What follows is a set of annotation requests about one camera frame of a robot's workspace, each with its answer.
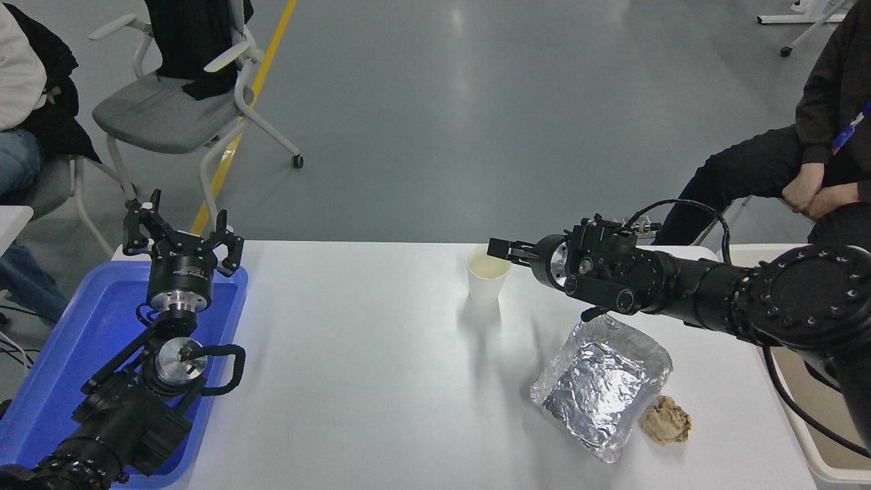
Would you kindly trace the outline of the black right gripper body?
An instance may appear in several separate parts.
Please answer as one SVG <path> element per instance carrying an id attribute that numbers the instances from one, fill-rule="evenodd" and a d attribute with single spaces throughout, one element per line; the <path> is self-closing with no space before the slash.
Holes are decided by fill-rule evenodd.
<path id="1" fill-rule="evenodd" d="M 529 264 L 533 276 L 543 285 L 564 291 L 565 236 L 544 236 L 531 249 Z"/>

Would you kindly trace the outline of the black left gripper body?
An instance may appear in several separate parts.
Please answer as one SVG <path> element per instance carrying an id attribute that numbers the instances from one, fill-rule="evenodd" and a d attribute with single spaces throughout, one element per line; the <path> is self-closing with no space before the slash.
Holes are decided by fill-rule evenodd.
<path id="1" fill-rule="evenodd" d="M 214 292 L 214 251 L 196 235 L 156 239 L 150 251 L 152 265 L 146 298 L 159 300 L 172 291 L 193 293 L 211 300 Z"/>

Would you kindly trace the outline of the person's hand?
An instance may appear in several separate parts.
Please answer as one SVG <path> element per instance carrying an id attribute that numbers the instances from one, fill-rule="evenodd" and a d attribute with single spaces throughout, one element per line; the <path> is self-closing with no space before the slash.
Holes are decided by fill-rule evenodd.
<path id="1" fill-rule="evenodd" d="M 869 189 L 870 180 L 821 187 L 811 199 L 808 207 L 802 211 L 802 214 L 811 220 L 817 221 L 837 208 L 859 202 L 868 203 Z"/>
<path id="2" fill-rule="evenodd" d="M 782 190 L 782 198 L 793 213 L 818 220 L 830 212 L 830 206 L 818 194 L 822 189 L 825 173 L 824 163 L 805 163 L 797 176 Z"/>

